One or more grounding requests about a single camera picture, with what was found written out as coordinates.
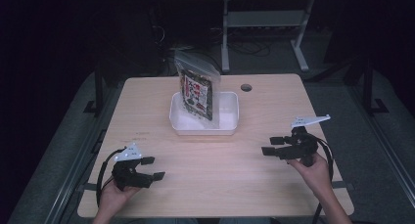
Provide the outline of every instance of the wooden table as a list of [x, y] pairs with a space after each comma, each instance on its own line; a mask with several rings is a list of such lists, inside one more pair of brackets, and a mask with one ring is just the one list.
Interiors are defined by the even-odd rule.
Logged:
[[[250, 92], [241, 85], [250, 84]], [[273, 136], [291, 136], [296, 116], [315, 116], [295, 74], [224, 75], [221, 91], [238, 95], [240, 119], [232, 136], [178, 136], [168, 115], [178, 77], [131, 78], [122, 93], [89, 183], [96, 184], [107, 156], [137, 142], [143, 157], [155, 157], [137, 171], [165, 171], [163, 180], [142, 189], [119, 214], [124, 217], [226, 217], [312, 215], [318, 200], [284, 160], [265, 157], [261, 147]], [[324, 139], [319, 124], [306, 127]], [[104, 181], [111, 175], [108, 165]], [[342, 181], [335, 165], [333, 181]], [[335, 189], [347, 214], [353, 205], [346, 188]], [[97, 212], [95, 192], [85, 191], [83, 217]]]

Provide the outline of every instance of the hole in table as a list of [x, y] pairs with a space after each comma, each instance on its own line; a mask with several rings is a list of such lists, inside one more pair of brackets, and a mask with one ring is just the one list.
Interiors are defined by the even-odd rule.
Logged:
[[250, 92], [253, 90], [253, 87], [250, 84], [243, 84], [241, 85], [241, 89], [245, 92]]

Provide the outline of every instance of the metal frame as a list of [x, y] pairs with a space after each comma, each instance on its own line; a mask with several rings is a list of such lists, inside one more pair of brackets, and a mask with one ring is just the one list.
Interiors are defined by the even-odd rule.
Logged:
[[61, 219], [61, 216], [65, 215], [64, 211], [66, 205], [70, 201], [70, 198], [76, 189], [76, 181], [79, 179], [79, 176], [83, 175], [82, 171], [86, 169], [88, 160], [91, 159], [91, 157], [94, 157], [92, 153], [98, 150], [97, 143], [102, 141], [102, 134], [106, 131], [108, 125], [110, 124], [111, 116], [113, 115], [114, 111], [112, 106], [115, 106], [118, 100], [116, 95], [118, 95], [117, 90], [109, 89], [106, 95], [108, 103], [102, 105], [100, 110], [101, 114], [95, 117], [95, 121], [91, 124], [88, 134], [83, 140], [82, 146], [73, 160], [72, 166], [67, 171], [65, 181], [58, 191], [55, 202], [53, 203], [48, 216], [44, 221], [45, 224], [58, 223]]
[[248, 26], [298, 26], [300, 28], [296, 39], [291, 41], [294, 53], [302, 71], [308, 71], [308, 65], [302, 54], [300, 44], [311, 15], [314, 0], [308, 0], [305, 10], [298, 11], [258, 11], [258, 12], [229, 12], [228, 2], [223, 6], [223, 37], [222, 37], [222, 71], [229, 72], [228, 27]]
[[403, 192], [408, 197], [412, 206], [415, 207], [415, 182], [414, 180], [412, 180], [405, 166], [402, 164], [402, 161], [400, 160], [399, 156], [393, 149], [393, 144], [390, 142], [388, 137], [385, 135], [384, 131], [382, 130], [382, 127], [376, 121], [376, 118], [373, 117], [373, 115], [371, 115], [370, 113], [368, 113], [366, 107], [360, 104], [361, 95], [357, 87], [349, 87], [348, 92], [350, 96], [353, 98], [353, 100], [356, 102], [356, 105], [358, 106], [358, 109], [362, 117], [365, 119], [366, 123], [371, 128], [375, 137], [378, 139], [379, 145], [384, 151], [385, 156], [387, 157], [387, 161], [391, 167], [391, 170], [393, 174], [396, 176], [396, 179], [399, 182], [400, 186], [402, 187]]

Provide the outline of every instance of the hand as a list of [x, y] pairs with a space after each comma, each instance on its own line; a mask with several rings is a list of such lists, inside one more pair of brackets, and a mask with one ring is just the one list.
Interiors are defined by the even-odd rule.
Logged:
[[329, 165], [324, 157], [319, 154], [312, 155], [313, 164], [306, 167], [301, 160], [289, 159], [287, 163], [294, 167], [318, 199], [329, 191], [332, 191], [332, 183], [329, 176]]
[[115, 216], [134, 196], [141, 188], [125, 187], [124, 191], [121, 191], [115, 184], [113, 178], [109, 179], [110, 182], [104, 187], [100, 208], [94, 219], [94, 224], [110, 223], [110, 220]]
[[320, 201], [329, 223], [351, 224], [342, 205], [336, 198], [332, 182], [330, 181], [329, 165], [324, 157], [319, 154], [312, 155], [313, 164], [306, 167], [301, 160], [287, 160], [287, 163], [294, 167], [305, 181], [305, 184]]

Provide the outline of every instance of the package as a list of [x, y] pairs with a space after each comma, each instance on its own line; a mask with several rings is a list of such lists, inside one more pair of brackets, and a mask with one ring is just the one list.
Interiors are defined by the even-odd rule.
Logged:
[[212, 64], [181, 51], [175, 52], [174, 64], [180, 77], [183, 108], [205, 128], [219, 128], [219, 71]]

